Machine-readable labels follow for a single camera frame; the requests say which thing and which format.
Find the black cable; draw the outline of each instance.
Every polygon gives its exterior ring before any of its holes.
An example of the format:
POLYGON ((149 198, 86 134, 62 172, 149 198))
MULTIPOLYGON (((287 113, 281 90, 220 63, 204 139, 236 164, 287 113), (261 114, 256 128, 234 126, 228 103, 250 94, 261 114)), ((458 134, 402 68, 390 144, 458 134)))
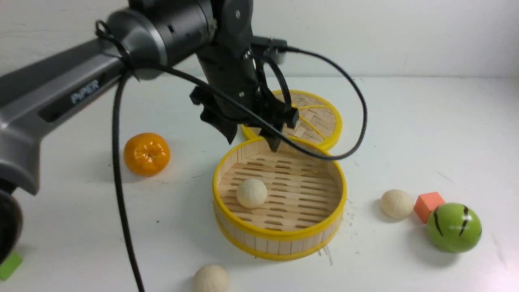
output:
POLYGON ((278 80, 279 86, 281 88, 281 93, 283 94, 283 100, 285 103, 285 109, 284 112, 288 112, 290 108, 292 108, 292 98, 290 96, 290 90, 288 85, 286 84, 285 77, 283 76, 283 73, 281 72, 281 69, 279 69, 279 66, 276 64, 274 60, 272 60, 271 57, 265 56, 265 55, 256 55, 252 53, 252 58, 258 61, 262 61, 267 63, 270 68, 272 69, 272 72, 274 72, 274 76, 278 80))
POLYGON ((130 227, 128 225, 128 216, 126 215, 125 197, 122 192, 121 164, 119 161, 119 116, 121 112, 122 91, 132 74, 132 71, 128 70, 122 75, 115 93, 114 109, 112 114, 112 160, 114 165, 115 195, 117 197, 117 206, 119 207, 119 215, 121 217, 122 234, 125 238, 126 250, 128 252, 128 258, 130 259, 133 276, 137 282, 137 288, 139 289, 139 292, 144 292, 144 284, 142 283, 141 273, 139 272, 139 266, 137 265, 137 258, 133 251, 130 227))

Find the orange cube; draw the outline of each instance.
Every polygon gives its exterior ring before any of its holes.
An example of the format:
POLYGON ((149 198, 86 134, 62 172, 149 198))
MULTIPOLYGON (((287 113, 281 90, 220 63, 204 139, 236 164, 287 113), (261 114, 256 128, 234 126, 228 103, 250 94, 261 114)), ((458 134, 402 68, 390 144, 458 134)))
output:
POLYGON ((425 224, 427 223, 427 218, 429 218, 431 212, 443 204, 445 204, 445 201, 437 192, 423 194, 418 196, 414 210, 418 217, 420 217, 422 222, 425 224))

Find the yellow steamer rim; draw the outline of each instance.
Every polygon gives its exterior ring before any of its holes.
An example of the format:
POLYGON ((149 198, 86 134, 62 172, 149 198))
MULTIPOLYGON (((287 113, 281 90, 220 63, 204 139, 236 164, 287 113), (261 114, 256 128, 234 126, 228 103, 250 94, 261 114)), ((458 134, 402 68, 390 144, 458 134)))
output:
MULTIPOLYGON (((323 154, 316 145, 293 138, 323 154)), ((236 247, 268 260, 294 260, 323 248, 337 232, 346 203, 346 180, 335 161, 322 161, 281 142, 271 152, 263 138, 228 152, 213 178, 214 212, 220 230, 236 247), (248 178, 262 180, 265 204, 242 207, 236 189, 248 178)))
MULTIPOLYGON (((283 100, 280 90, 272 92, 283 100)), ((300 90, 290 90, 292 106, 299 109, 299 121, 294 129, 283 128, 289 137, 300 138, 316 144, 318 148, 330 150, 338 141, 343 129, 343 121, 337 109, 327 100, 315 94, 300 90)), ((241 126, 247 140, 259 137, 259 128, 241 126)))

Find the toy orange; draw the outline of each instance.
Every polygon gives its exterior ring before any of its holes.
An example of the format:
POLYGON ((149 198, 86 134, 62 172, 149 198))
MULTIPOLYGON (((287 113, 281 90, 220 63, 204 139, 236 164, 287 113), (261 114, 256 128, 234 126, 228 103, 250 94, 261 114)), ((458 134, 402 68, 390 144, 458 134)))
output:
POLYGON ((154 176, 169 163, 170 150, 163 137, 155 133, 142 133, 126 142, 124 159, 126 166, 140 176, 154 176))

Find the white surface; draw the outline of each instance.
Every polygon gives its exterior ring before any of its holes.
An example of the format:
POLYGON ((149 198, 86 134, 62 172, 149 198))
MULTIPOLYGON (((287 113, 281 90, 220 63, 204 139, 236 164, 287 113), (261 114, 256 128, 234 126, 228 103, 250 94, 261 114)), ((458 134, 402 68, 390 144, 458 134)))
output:
MULTIPOLYGON (((123 167, 147 291, 190 291, 195 272, 213 263, 229 273, 231 291, 518 291, 519 81, 357 82, 369 125, 359 151, 340 162, 348 182, 344 222, 320 254, 292 262, 255 259, 218 230, 211 179, 230 146, 199 121, 201 108, 188 98, 193 87, 171 77, 130 82, 122 102, 121 147, 133 135, 153 131, 172 150, 170 166, 156 177, 139 179, 123 167), (391 222, 377 202, 389 189, 413 198, 438 191, 446 201, 474 209, 483 224, 478 246, 445 254, 429 243, 415 214, 391 222)), ((345 82, 289 78, 288 84, 338 108, 345 126, 332 153, 349 149, 361 112, 345 82)), ((24 262, 0 283, 2 292, 136 291, 112 184, 112 94, 44 141, 40 193, 16 193, 25 216, 17 248, 24 262)))
MULTIPOLYGON (((0 74, 94 37, 126 0, 1 0, 0 74)), ((519 76, 517 0, 255 0, 253 30, 320 52, 356 76, 519 76)), ((180 66, 201 74, 195 58, 180 66)), ((290 56, 291 76, 334 75, 290 56)))

